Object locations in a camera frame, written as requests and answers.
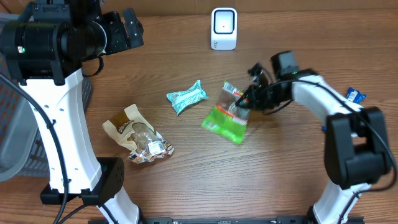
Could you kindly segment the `green snack packet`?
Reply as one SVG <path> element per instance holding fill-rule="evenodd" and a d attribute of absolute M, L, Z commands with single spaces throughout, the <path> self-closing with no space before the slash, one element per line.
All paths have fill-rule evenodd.
<path fill-rule="evenodd" d="M 240 145 L 244 139 L 251 112 L 249 109 L 236 106 L 236 102 L 242 95 L 243 92 L 224 81 L 217 104 L 204 119 L 201 126 L 229 139 L 236 145 Z"/>

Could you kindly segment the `light teal snack packet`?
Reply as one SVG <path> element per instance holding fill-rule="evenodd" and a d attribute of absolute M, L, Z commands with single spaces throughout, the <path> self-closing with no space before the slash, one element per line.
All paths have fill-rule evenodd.
<path fill-rule="evenodd" d="M 184 91 L 176 91 L 166 94 L 172 108 L 179 116 L 186 108 L 199 103 L 201 100 L 207 100 L 208 96 L 201 87 L 201 80 L 197 80 L 189 89 Z"/>

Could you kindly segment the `beige brown Pantree snack bag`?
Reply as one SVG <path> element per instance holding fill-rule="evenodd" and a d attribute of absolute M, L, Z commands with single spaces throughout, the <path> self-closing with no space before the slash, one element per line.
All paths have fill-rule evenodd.
<path fill-rule="evenodd" d="M 129 160 L 141 164 L 171 156 L 174 147 L 141 115 L 135 104 L 102 124 L 120 146 L 130 150 Z"/>

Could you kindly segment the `blue snack packet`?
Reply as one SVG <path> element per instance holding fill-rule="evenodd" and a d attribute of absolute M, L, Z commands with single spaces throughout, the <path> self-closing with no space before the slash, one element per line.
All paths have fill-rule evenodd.
<path fill-rule="evenodd" d="M 323 103 L 326 103 L 328 115 L 334 115 L 337 113 L 349 114 L 351 111 L 341 104 L 341 101 L 349 108 L 359 111 L 362 106 L 360 103 L 367 97 L 362 94 L 359 90 L 355 90 L 352 87 L 348 88 L 346 96 L 339 94 L 337 91 L 328 86 L 331 93 L 327 93 L 326 97 L 322 99 Z"/>

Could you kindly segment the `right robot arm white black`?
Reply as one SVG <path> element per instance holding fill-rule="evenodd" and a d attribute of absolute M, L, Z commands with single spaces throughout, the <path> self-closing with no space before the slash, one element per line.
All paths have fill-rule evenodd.
<path fill-rule="evenodd" d="M 309 109 L 326 127 L 324 166 L 329 181 L 320 199 L 294 223 L 363 223 L 349 213 L 363 194 L 397 182 L 386 123 L 377 107 L 364 108 L 340 95 L 311 68 L 301 69 L 291 51 L 271 57 L 273 73 L 260 63 L 248 70 L 252 85 L 236 106 L 275 112 L 290 102 Z"/>

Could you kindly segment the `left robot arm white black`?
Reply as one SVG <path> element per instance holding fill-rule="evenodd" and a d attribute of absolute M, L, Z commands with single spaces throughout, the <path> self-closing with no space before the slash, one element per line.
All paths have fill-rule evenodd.
<path fill-rule="evenodd" d="M 35 116 L 50 169 L 40 199 L 60 207 L 55 223 L 77 197 L 108 223 L 144 222 L 124 189 L 123 160 L 95 155 L 82 102 L 83 62 L 140 47 L 143 32 L 133 9 L 102 13 L 98 1 L 30 2 L 2 29 L 4 80 Z"/>

